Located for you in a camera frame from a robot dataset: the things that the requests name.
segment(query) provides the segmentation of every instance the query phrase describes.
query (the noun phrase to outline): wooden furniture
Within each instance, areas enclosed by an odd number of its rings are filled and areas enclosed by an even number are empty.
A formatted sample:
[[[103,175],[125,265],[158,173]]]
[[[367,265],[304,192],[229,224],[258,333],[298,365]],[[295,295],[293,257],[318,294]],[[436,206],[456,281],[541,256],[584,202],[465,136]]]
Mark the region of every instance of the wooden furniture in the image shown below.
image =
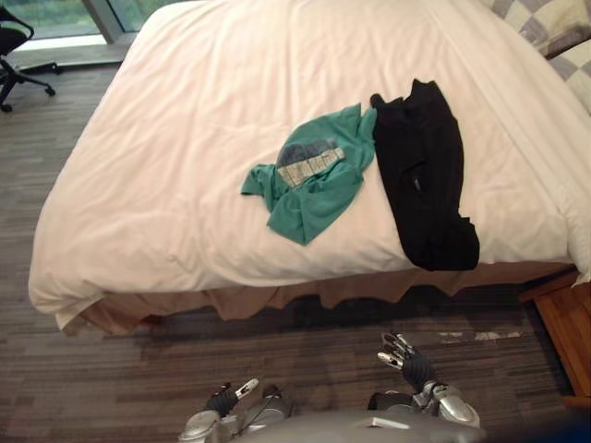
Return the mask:
[[[561,358],[574,395],[563,397],[571,407],[591,408],[591,285],[572,287],[576,270],[520,295],[532,301]]]

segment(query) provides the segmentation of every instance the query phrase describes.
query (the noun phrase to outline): checkered pillow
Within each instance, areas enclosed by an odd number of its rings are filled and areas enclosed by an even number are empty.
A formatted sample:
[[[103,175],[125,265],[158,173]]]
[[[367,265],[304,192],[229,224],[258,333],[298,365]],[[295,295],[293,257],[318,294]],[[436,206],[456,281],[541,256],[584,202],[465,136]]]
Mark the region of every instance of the checkered pillow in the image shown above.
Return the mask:
[[[591,40],[551,59],[550,64],[591,114]]]
[[[591,37],[591,0],[479,0],[547,56]]]

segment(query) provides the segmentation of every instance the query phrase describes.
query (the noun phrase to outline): black chair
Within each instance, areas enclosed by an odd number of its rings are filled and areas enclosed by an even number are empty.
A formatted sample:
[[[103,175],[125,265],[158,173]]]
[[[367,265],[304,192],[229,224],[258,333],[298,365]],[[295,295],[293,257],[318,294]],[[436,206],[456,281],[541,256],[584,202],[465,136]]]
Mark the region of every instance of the black chair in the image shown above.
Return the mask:
[[[22,32],[21,30],[3,28],[3,22],[18,23],[20,26],[23,26],[29,30],[29,35]],[[17,49],[21,44],[29,41],[33,37],[34,33],[35,31],[31,26],[10,14],[3,6],[0,6],[0,66],[2,66],[2,69],[4,70],[4,72],[0,71],[0,84],[3,84],[2,90],[0,90],[0,110],[5,113],[12,111],[12,106],[5,104],[4,101],[6,100],[6,97],[8,97],[8,93],[17,83],[24,83],[25,81],[35,83],[37,85],[44,86],[45,92],[47,92],[48,95],[55,95],[55,90],[49,83],[43,83],[42,81],[30,77],[25,73],[53,71],[56,74],[59,74],[60,68],[56,62],[17,70],[5,59],[8,54]]]

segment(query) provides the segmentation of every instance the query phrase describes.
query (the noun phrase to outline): white comforter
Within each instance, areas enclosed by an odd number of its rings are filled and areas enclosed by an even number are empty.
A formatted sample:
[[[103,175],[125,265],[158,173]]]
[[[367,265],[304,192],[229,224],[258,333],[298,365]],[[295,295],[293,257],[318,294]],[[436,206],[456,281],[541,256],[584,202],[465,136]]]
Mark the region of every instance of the white comforter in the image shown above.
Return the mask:
[[[590,277],[591,120],[471,0],[216,0],[146,23],[42,210],[30,297],[63,326],[106,293],[275,286],[407,269],[375,161],[308,246],[272,232],[248,170],[298,124],[435,79],[464,141],[480,261]]]

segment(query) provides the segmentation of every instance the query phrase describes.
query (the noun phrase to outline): tan bed skirt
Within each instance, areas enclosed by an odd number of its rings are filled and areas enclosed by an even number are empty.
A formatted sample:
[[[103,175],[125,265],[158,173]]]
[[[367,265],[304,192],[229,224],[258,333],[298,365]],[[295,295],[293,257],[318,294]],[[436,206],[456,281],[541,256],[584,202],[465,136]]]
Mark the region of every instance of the tan bed skirt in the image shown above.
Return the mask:
[[[564,263],[480,264],[471,271],[429,272],[408,269],[396,272],[356,275],[272,288],[235,287],[196,293],[114,293],[89,306],[63,329],[76,334],[91,323],[110,334],[125,335],[143,318],[213,306],[223,319],[254,316],[264,307],[281,309],[302,295],[317,294],[327,308],[344,300],[372,297],[397,302],[412,286],[433,285],[453,295],[470,286],[530,281],[571,265]]]

